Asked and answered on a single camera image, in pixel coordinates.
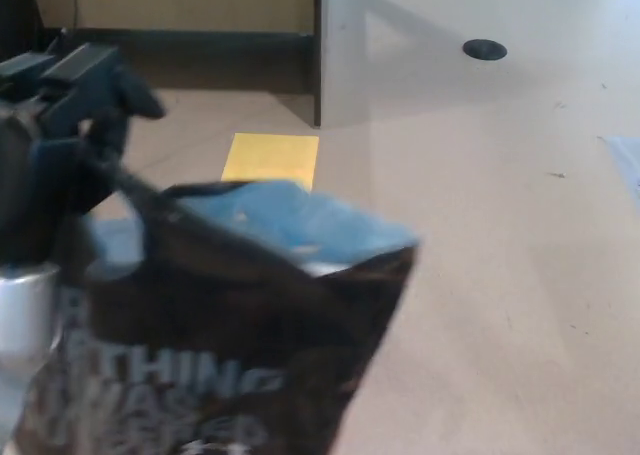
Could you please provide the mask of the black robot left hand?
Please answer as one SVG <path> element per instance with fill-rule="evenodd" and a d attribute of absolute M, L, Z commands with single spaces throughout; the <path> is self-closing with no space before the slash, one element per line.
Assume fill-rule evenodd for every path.
<path fill-rule="evenodd" d="M 66 57 L 26 52 L 1 64 L 1 262 L 39 265 L 69 215 L 108 198 L 133 117 L 165 109 L 120 51 L 84 44 Z"/>

